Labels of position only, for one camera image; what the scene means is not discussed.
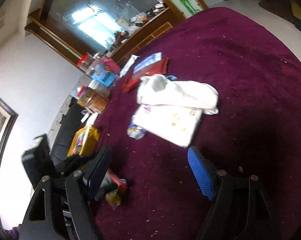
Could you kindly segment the white printed plastic pack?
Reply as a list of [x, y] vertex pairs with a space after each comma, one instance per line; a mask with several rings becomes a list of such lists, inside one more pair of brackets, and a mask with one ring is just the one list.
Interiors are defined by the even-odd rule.
[[188, 147], [201, 116], [200, 108], [140, 105], [133, 123], [175, 145]]

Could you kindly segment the white cloth bundle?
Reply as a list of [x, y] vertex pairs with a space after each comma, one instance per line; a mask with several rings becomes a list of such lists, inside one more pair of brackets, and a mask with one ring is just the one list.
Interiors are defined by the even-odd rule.
[[209, 84], [171, 81], [161, 74], [143, 76], [140, 81], [136, 96], [136, 101], [140, 105], [199, 108], [206, 115], [219, 113], [219, 93]]

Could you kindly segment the yellow cardboard box tray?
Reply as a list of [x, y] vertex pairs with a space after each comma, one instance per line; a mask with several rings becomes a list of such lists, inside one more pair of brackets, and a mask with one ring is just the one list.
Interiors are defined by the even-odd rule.
[[92, 125], [85, 126], [78, 130], [73, 137], [67, 157], [73, 155], [88, 157], [93, 154], [101, 134], [102, 131]]

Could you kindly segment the brown label jar red lid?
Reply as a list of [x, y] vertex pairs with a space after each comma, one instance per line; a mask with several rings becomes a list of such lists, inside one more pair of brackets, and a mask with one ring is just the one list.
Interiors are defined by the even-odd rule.
[[98, 94], [94, 89], [86, 89], [78, 96], [77, 103], [89, 110], [91, 113], [101, 114], [108, 106], [109, 100]]

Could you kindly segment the small clear wrapped packet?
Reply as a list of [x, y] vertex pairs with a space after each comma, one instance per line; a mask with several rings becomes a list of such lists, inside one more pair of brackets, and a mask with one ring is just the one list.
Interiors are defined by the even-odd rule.
[[127, 135], [130, 138], [140, 140], [147, 134], [147, 131], [140, 126], [135, 125], [134, 123], [130, 123], [127, 128]]

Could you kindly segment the clear jar blue label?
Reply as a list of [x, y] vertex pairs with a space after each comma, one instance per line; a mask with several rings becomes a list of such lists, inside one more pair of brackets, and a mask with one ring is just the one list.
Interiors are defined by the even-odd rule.
[[97, 64], [93, 68], [90, 77], [106, 88], [111, 88], [118, 79], [118, 75], [105, 64]]

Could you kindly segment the clear jar red lid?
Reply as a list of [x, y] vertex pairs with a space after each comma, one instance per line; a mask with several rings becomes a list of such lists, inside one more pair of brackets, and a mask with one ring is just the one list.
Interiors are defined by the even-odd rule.
[[82, 71], [87, 72], [94, 61], [95, 58], [91, 54], [85, 53], [82, 56], [82, 58], [77, 62], [77, 67]]

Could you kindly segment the pink bottle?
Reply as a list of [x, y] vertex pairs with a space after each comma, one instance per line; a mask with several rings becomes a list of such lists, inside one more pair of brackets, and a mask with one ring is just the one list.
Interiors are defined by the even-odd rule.
[[109, 68], [112, 72], [119, 74], [119, 72], [121, 71], [120, 67], [118, 66], [118, 64], [112, 59], [112, 58], [108, 58], [107, 56], [103, 56], [101, 58], [101, 60], [103, 61], [104, 65]]

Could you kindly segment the white paper packet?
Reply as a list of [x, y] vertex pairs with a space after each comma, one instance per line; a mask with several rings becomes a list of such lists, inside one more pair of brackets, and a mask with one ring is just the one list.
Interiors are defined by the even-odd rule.
[[129, 58], [129, 60], [126, 62], [126, 64], [124, 65], [124, 67], [119, 72], [119, 77], [120, 78], [122, 78], [123, 76], [125, 76], [127, 74], [127, 72], [129, 71], [130, 67], [136, 62], [136, 60], [138, 58], [139, 58], [139, 56], [131, 55], [131, 57]]

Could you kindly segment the maroon velvet tablecloth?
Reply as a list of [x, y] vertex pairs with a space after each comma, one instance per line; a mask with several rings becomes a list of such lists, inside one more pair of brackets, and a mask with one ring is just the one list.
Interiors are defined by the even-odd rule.
[[[161, 52], [168, 74], [207, 83], [219, 113], [203, 115], [196, 146], [215, 167], [257, 175], [277, 238], [301, 239], [301, 62], [274, 35], [228, 8], [185, 20], [141, 49]], [[96, 223], [105, 239], [195, 239], [210, 207], [188, 165], [187, 151], [153, 134], [127, 136], [136, 92], [117, 81], [96, 126], [111, 170], [128, 182], [116, 209], [102, 204]]]

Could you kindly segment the red foil snack packet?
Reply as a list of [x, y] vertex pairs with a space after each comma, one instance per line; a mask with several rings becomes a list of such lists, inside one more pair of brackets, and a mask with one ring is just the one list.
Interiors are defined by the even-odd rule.
[[169, 58], [164, 58], [157, 61], [154, 64], [148, 65], [135, 73], [128, 74], [124, 84], [121, 87], [122, 92], [128, 92], [134, 88], [137, 88], [140, 84], [140, 78], [144, 76], [152, 76], [154, 74], [166, 74]]

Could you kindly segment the blue white tissue packet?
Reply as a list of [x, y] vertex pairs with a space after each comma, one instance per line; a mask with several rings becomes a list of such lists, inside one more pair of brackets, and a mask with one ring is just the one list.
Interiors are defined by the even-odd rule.
[[138, 72], [139, 70], [142, 70], [143, 68], [151, 65], [151, 64], [154, 64], [158, 61], [161, 61], [162, 60], [162, 53], [161, 52], [158, 52], [158, 53], [154, 53], [148, 57], [146, 57], [145, 59], [143, 59], [141, 62], [139, 62], [135, 67], [134, 67], [134, 70], [133, 70], [133, 73], [136, 73]]

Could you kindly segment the wooden cabinet counter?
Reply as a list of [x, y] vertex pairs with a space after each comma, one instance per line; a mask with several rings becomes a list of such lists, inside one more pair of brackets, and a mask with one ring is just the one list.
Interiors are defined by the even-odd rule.
[[150, 44], [185, 19], [185, 16], [176, 14], [172, 9], [165, 9], [134, 32], [112, 53], [111, 58], [121, 66], [132, 54], [138, 52], [141, 48]]

